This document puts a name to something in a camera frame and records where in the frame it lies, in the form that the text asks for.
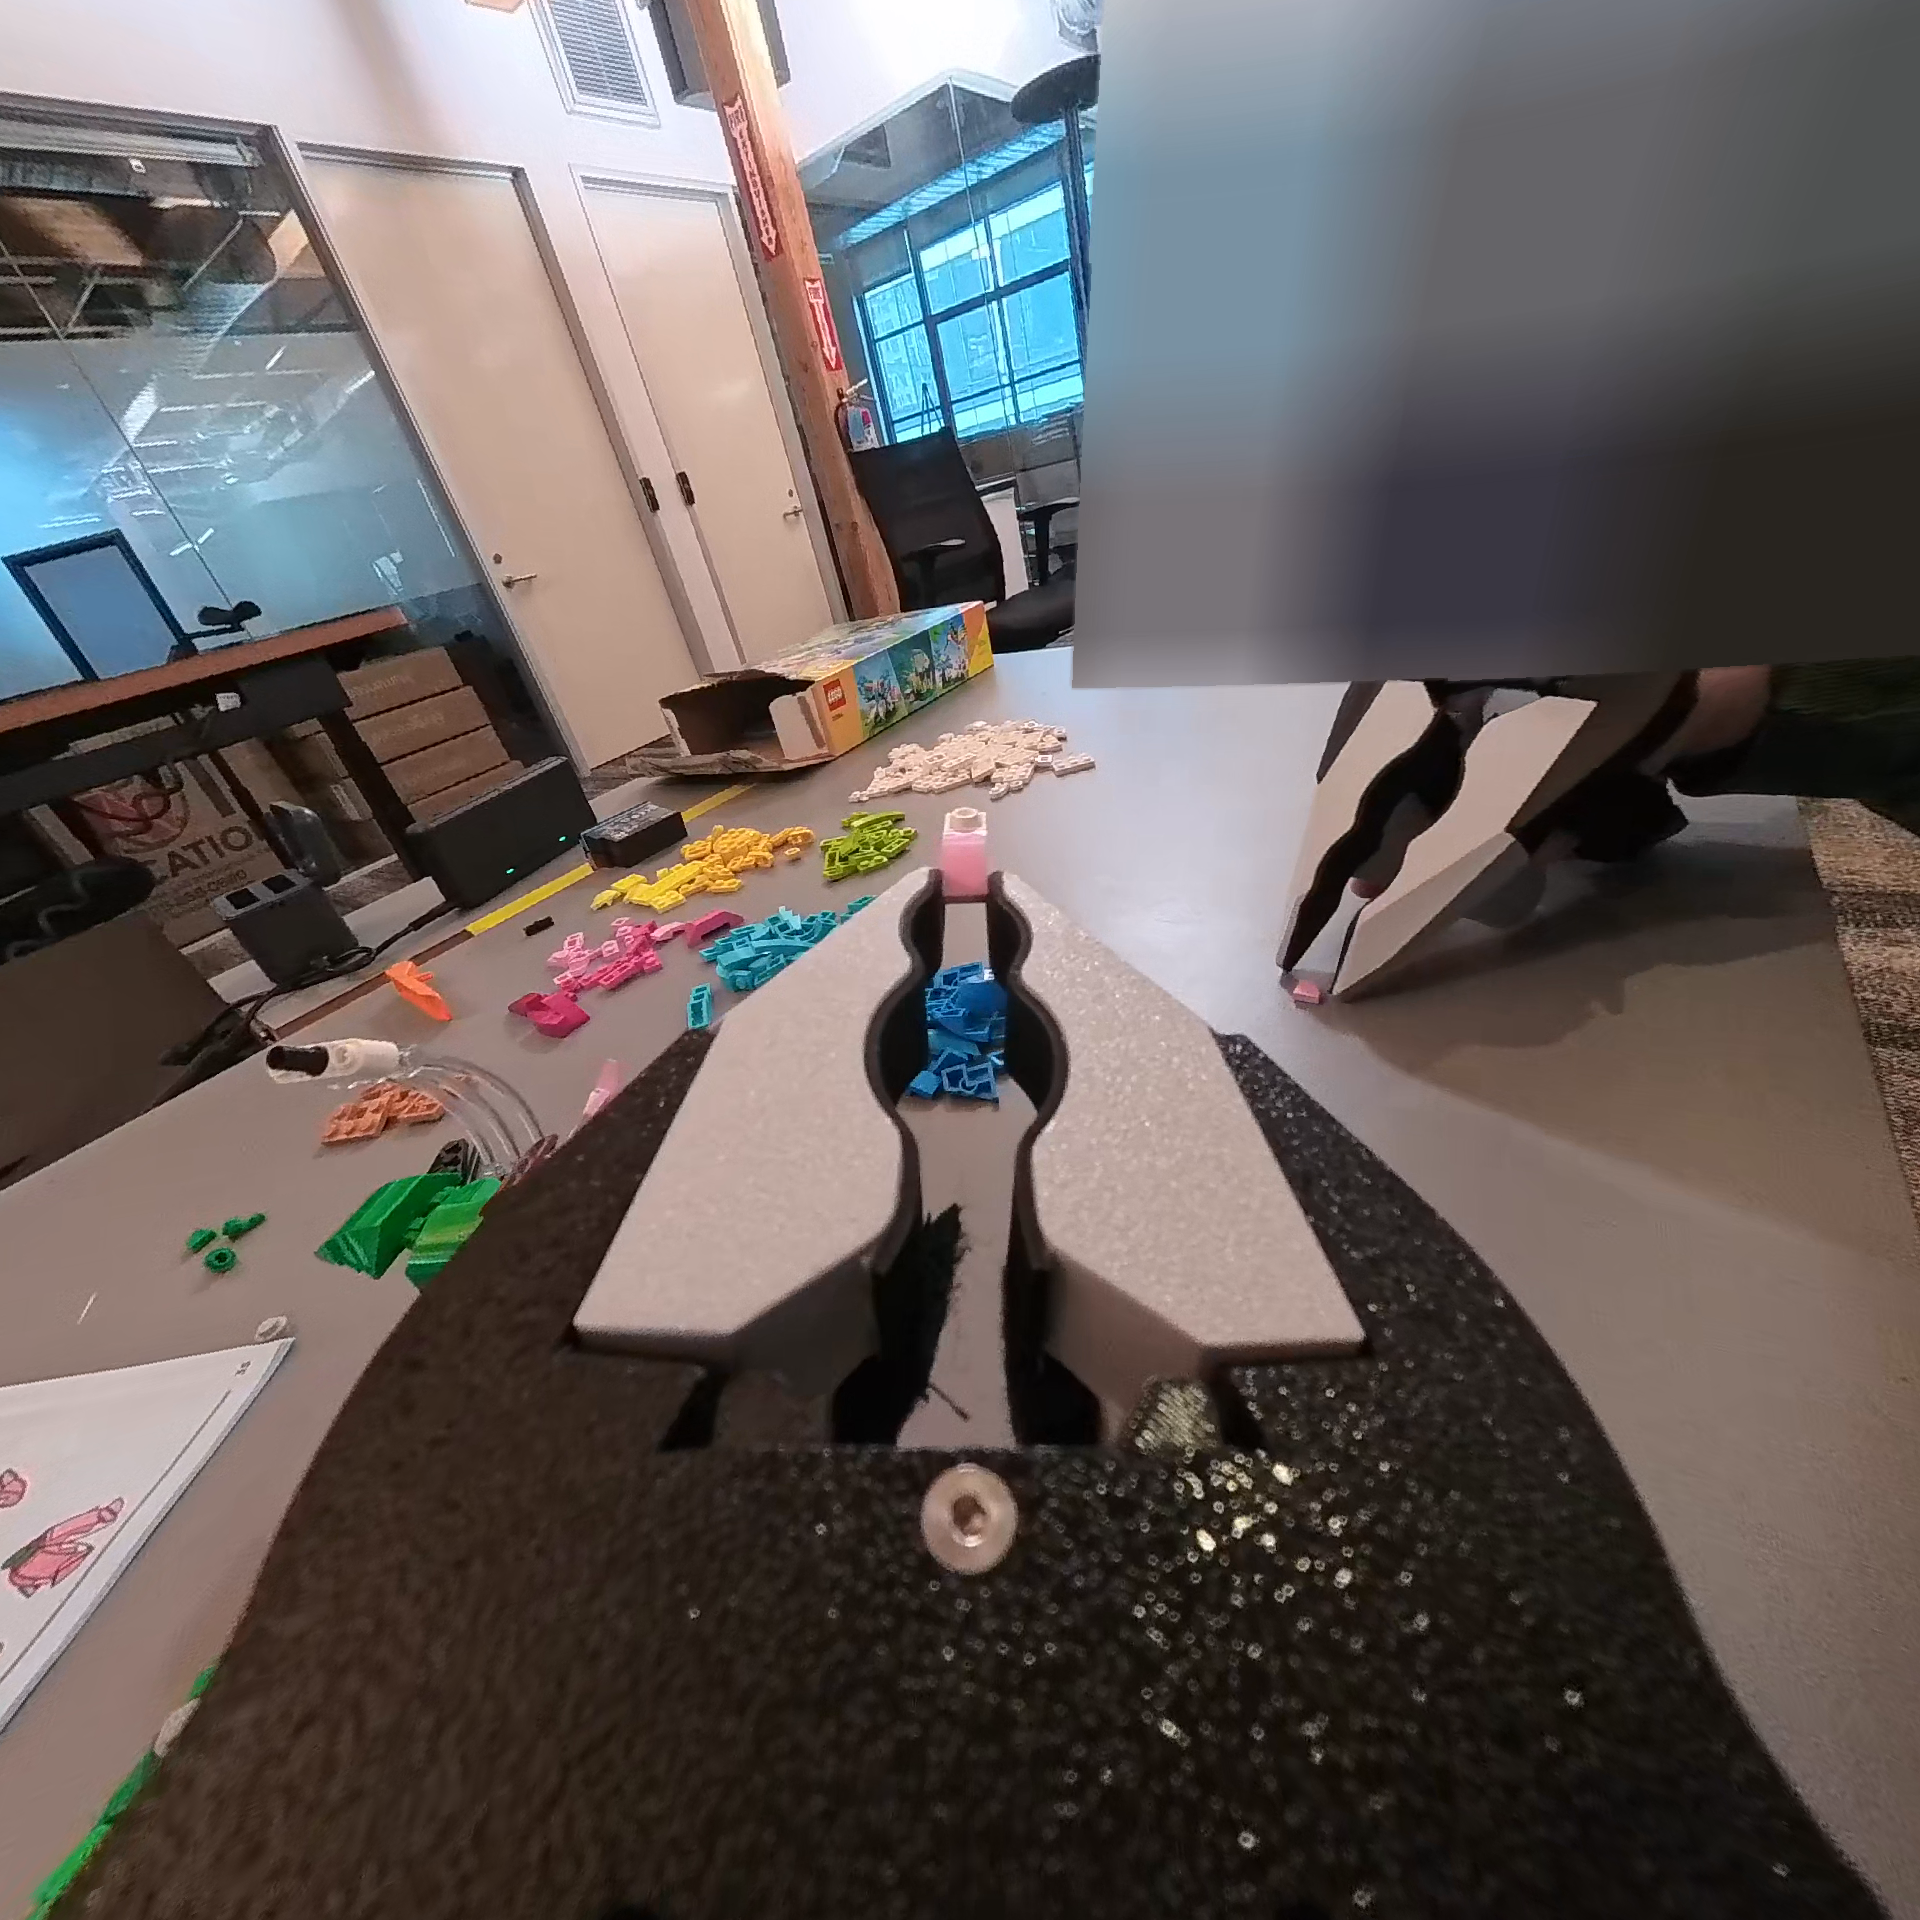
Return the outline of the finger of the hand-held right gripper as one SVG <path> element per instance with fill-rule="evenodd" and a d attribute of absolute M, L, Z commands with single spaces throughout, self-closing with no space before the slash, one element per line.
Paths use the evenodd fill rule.
<path fill-rule="evenodd" d="M 1454 924 L 1523 921 L 1560 858 L 1677 833 L 1654 774 L 1693 707 L 1693 678 L 1350 686 L 1329 734 L 1329 916 L 1358 906 L 1329 997 L 1379 993 Z"/>
<path fill-rule="evenodd" d="M 1294 974 L 1358 878 L 1376 885 L 1338 975 L 1400 975 L 1478 885 L 1467 797 L 1478 693 L 1451 681 L 1358 681 L 1336 714 L 1286 883 L 1276 962 Z"/>

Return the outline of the grey battery charging dock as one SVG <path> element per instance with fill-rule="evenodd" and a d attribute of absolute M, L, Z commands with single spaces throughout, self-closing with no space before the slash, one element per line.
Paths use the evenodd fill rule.
<path fill-rule="evenodd" d="M 341 909 L 310 878 L 277 871 L 251 885 L 218 894 L 210 909 L 246 959 L 275 986 L 347 965 L 357 940 Z"/>

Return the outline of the lego instruction booklet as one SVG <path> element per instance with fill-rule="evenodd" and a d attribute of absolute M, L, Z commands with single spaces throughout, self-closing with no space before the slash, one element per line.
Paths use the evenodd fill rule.
<path fill-rule="evenodd" d="M 3 1389 L 3 1724 L 294 1353 L 291 1334 Z"/>

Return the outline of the pile of blue lego pieces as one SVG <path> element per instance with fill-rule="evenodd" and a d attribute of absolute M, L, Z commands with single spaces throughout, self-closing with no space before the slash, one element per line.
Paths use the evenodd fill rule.
<path fill-rule="evenodd" d="M 1009 993 L 987 962 L 941 967 L 921 989 L 923 1059 L 905 1097 L 998 1107 Z"/>

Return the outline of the large grid window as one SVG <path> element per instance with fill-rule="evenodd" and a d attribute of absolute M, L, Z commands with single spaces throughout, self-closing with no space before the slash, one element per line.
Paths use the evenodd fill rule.
<path fill-rule="evenodd" d="M 987 442 L 1085 395 L 1094 114 L 1028 124 L 950 71 L 801 166 L 853 391 L 883 443 Z"/>

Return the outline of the white air vent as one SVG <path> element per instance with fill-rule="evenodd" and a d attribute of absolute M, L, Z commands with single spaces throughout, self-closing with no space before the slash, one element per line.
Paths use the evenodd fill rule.
<path fill-rule="evenodd" d="M 633 5 L 533 2 L 533 14 L 566 113 L 642 127 L 661 126 L 640 58 Z"/>

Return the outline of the pile of light orange lego pieces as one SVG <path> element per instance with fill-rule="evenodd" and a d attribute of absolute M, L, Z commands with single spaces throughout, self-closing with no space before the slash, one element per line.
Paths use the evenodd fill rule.
<path fill-rule="evenodd" d="M 417 1085 L 376 1084 L 357 1091 L 338 1109 L 328 1116 L 321 1143 L 323 1146 L 354 1146 L 382 1138 L 384 1134 L 442 1123 L 446 1118 L 444 1102 Z"/>

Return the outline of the pile of white lego pieces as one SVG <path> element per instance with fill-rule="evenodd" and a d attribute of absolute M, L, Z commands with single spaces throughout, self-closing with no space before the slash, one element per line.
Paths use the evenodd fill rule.
<path fill-rule="evenodd" d="M 1025 791 L 1036 774 L 1075 777 L 1097 766 L 1080 753 L 1061 727 L 1017 718 L 974 722 L 930 742 L 892 748 L 875 772 L 851 799 L 874 805 L 894 796 L 937 797 L 978 786 L 990 799 Z"/>

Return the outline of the printed cardboard box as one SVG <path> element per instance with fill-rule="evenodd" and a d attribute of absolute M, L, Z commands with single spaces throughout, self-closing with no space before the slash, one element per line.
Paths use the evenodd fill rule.
<path fill-rule="evenodd" d="M 284 871 L 222 754 L 80 791 L 70 805 L 108 858 L 147 869 L 149 914 L 185 948 L 222 930 L 218 900 Z"/>

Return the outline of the black mesh office chair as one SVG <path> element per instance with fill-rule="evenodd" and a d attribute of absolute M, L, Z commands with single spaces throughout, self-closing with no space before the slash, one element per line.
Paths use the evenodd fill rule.
<path fill-rule="evenodd" d="M 1072 634 L 1075 569 L 1016 593 L 1001 542 L 958 437 L 856 447 L 856 487 L 896 577 L 904 611 L 981 603 L 996 655 L 1040 651 Z"/>

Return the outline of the pile of teal lego pieces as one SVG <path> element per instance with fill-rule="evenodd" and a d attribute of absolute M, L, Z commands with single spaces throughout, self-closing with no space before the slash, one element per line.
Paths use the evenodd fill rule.
<path fill-rule="evenodd" d="M 768 918 L 723 930 L 699 948 L 699 958 L 732 995 L 757 993 L 803 959 L 803 955 L 817 950 L 818 945 L 872 902 L 872 897 L 858 897 L 842 909 L 827 908 L 813 914 L 780 908 Z"/>

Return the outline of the glass partition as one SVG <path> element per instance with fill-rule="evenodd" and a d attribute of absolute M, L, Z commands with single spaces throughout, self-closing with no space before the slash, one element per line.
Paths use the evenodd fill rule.
<path fill-rule="evenodd" d="M 147 578 L 93 641 L 5 567 L 6 699 L 155 666 L 213 609 L 258 641 L 395 609 L 518 759 L 578 754 L 260 131 L 5 99 L 3 538 Z"/>

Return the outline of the colourful lego set box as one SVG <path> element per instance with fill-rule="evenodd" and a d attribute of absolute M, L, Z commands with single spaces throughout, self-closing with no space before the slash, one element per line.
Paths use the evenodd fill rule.
<path fill-rule="evenodd" d="M 780 777 L 842 759 L 994 666 L 981 601 L 832 627 L 661 699 L 651 777 Z"/>

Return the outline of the pile of pink lego pieces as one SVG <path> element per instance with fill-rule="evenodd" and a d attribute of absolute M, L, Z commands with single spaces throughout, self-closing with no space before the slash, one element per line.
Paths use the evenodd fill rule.
<path fill-rule="evenodd" d="M 550 993 L 566 999 L 578 999 L 582 993 L 610 993 L 637 975 L 661 972 L 665 947 L 678 942 L 699 948 L 744 925 L 738 914 L 713 909 L 691 921 L 618 918 L 603 940 L 574 930 L 546 958 L 554 975 Z"/>

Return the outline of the dark office chair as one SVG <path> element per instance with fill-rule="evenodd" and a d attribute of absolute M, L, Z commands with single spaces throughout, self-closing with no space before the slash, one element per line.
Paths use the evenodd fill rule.
<path fill-rule="evenodd" d="M 262 1049 L 149 914 L 153 875 L 109 854 L 3 906 L 3 1186 Z"/>

